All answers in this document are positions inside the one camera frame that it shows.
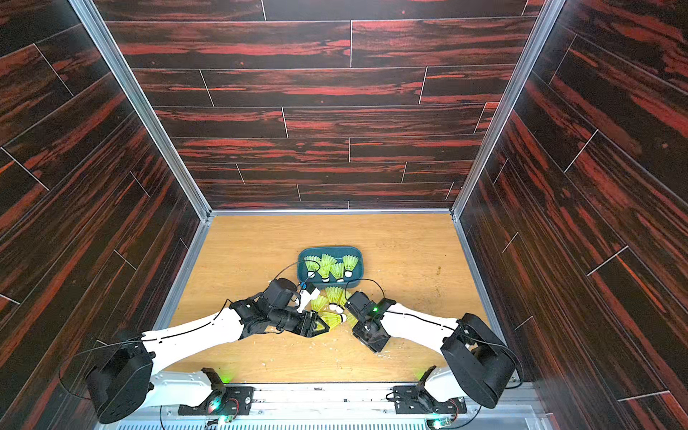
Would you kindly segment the yellow shuttlecock pile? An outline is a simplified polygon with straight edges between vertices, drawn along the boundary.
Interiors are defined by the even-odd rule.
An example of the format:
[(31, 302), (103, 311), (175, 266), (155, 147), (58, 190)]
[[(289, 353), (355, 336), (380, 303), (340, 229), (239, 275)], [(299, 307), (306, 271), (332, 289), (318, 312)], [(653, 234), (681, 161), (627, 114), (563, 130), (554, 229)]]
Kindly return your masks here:
[(346, 322), (346, 315), (344, 314), (323, 312), (320, 314), (320, 317), (327, 324), (330, 330), (333, 330)]

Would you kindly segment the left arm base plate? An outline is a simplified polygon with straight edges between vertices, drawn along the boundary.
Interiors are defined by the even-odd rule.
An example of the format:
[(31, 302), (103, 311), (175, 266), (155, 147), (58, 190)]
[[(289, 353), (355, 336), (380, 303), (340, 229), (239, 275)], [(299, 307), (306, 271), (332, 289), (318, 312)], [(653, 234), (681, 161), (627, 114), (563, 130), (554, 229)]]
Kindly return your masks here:
[(231, 417), (248, 416), (254, 400), (255, 388), (244, 385), (225, 384), (219, 374), (210, 367), (201, 370), (209, 378), (211, 392), (203, 402), (182, 403), (177, 410), (179, 416)]

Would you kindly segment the teal plastic storage box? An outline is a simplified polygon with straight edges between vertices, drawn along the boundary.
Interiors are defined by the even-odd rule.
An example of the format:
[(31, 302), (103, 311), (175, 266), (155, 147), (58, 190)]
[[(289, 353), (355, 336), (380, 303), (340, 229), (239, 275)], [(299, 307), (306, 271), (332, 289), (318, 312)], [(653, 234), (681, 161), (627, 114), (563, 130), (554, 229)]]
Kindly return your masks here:
[(323, 290), (329, 287), (354, 288), (365, 277), (363, 254), (356, 247), (311, 247), (297, 259), (299, 283), (312, 283)]

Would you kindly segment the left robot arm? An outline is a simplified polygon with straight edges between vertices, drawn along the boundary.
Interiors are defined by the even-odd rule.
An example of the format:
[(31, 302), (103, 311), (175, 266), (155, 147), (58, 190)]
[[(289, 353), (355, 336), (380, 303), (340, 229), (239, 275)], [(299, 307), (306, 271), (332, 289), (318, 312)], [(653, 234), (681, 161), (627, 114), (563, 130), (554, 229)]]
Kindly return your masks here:
[(140, 408), (182, 404), (199, 406), (220, 392), (221, 379), (207, 371), (172, 376), (171, 365), (218, 345), (278, 333), (313, 338), (330, 330), (315, 311), (274, 306), (252, 297), (225, 306), (213, 315), (159, 331), (146, 331), (132, 340), (105, 348), (86, 376), (86, 383), (101, 424), (118, 422)]

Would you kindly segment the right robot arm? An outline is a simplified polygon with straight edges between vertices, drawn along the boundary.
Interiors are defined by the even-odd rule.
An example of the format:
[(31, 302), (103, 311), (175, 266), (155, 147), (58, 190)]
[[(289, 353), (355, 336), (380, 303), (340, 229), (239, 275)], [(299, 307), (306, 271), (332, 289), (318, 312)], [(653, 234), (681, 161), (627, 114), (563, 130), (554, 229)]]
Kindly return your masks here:
[(430, 367), (403, 398), (428, 413), (463, 398), (495, 408), (519, 364), (515, 353), (471, 313), (460, 319), (427, 315), (387, 298), (375, 303), (361, 291), (348, 299), (346, 308), (358, 320), (354, 337), (375, 353), (399, 338), (444, 358), (445, 367)]

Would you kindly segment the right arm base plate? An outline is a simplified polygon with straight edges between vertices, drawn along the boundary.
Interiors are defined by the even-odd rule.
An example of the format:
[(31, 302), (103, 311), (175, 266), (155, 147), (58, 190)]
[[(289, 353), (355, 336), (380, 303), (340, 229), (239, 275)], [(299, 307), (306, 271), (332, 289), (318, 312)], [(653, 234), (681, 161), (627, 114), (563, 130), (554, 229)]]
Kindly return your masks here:
[(428, 368), (415, 385), (392, 387), (392, 391), (385, 396), (385, 399), (393, 404), (397, 415), (452, 414), (457, 417), (467, 413), (467, 407), (463, 400), (451, 398), (448, 401), (440, 402), (426, 390), (426, 382), (435, 370), (437, 370), (435, 366)]

